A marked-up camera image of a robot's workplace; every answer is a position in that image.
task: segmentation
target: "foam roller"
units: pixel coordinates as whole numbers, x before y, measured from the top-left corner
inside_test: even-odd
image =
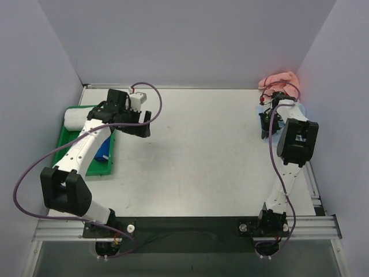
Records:
[[[92,110],[89,108],[69,108],[64,114],[64,127],[68,131],[81,131],[85,125],[88,113]]]

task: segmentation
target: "pink cloth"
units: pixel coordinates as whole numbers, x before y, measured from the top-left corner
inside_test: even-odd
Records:
[[[279,73],[279,74],[271,75],[267,78],[264,78],[263,80],[259,82],[259,89],[264,90],[265,87],[267,87],[272,82],[280,81],[280,80],[290,82],[291,84],[299,88],[300,83],[299,83],[298,78],[292,71],[289,71],[287,73]],[[270,96],[275,91],[283,91],[287,93],[289,96],[293,96],[293,97],[298,96],[298,92],[293,86],[288,85],[288,84],[283,84],[283,83],[272,85],[270,88],[268,88],[265,91],[265,94],[267,96]]]

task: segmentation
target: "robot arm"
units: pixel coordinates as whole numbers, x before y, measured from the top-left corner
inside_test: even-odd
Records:
[[[270,108],[259,114],[262,125],[262,139],[269,135],[270,118],[273,109],[279,104],[292,105],[294,101],[294,98],[282,92],[273,93]],[[312,157],[319,126],[316,122],[309,121],[296,105],[278,108],[272,122],[272,134],[279,129],[279,121],[284,122],[283,131],[277,146],[277,156],[280,158],[279,171],[284,181],[287,195],[289,195],[302,167]],[[282,184],[277,177],[259,216],[259,227],[265,230],[265,233],[275,234],[288,231],[286,224],[287,200],[285,195]]]
[[[144,101],[144,93],[129,95],[127,92],[109,89],[107,100],[89,112],[79,136],[104,124],[138,123]],[[144,122],[150,118],[151,112],[147,111]],[[117,126],[96,130],[73,144],[53,168],[45,167],[41,172],[44,204],[47,208],[101,224],[114,225],[114,211],[92,200],[84,178],[96,152],[115,129],[139,137],[150,136],[149,125]]]

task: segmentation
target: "white table surface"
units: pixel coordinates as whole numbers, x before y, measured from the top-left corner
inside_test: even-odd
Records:
[[[86,89],[81,105],[106,100],[107,91]],[[148,94],[142,109],[154,115],[155,92],[139,91]],[[276,177],[255,112],[259,92],[160,92],[151,137],[116,132],[112,174],[86,177],[93,199],[118,216],[257,216]],[[307,178],[301,171],[291,192],[297,215],[315,215]]]

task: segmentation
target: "white wall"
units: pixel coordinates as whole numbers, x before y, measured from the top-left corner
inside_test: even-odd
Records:
[[[56,146],[63,112],[78,103],[82,86],[36,0],[0,2],[0,40],[0,275],[19,276],[36,220],[16,209],[13,186]],[[41,168],[20,191],[21,203],[34,212],[43,206]]]
[[[298,72],[320,125],[312,167],[354,276],[369,272],[368,14],[367,0],[338,0]]]
[[[255,88],[297,70],[336,0],[39,0],[84,83]]]

